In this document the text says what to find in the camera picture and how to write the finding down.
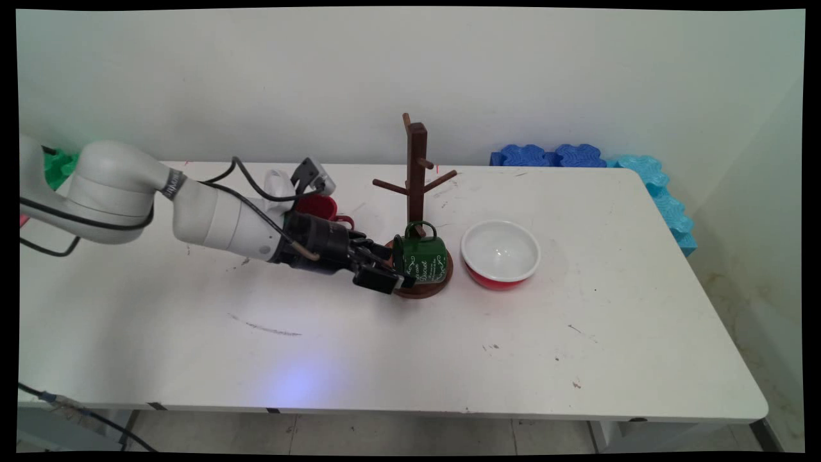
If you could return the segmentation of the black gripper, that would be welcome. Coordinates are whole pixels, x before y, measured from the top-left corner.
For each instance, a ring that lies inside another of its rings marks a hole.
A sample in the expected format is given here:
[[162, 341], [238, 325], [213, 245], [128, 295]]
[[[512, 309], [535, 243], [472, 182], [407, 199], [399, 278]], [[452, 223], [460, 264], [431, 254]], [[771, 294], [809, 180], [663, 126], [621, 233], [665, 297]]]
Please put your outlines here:
[[[366, 234], [299, 212], [285, 213], [284, 231], [303, 248], [319, 255], [319, 260], [304, 257], [282, 241], [273, 254], [275, 264], [325, 275], [351, 269], [355, 286], [388, 295], [416, 285], [416, 277], [387, 263], [393, 254], [392, 248], [373, 242]], [[348, 252], [350, 246], [355, 255], [353, 263]]]

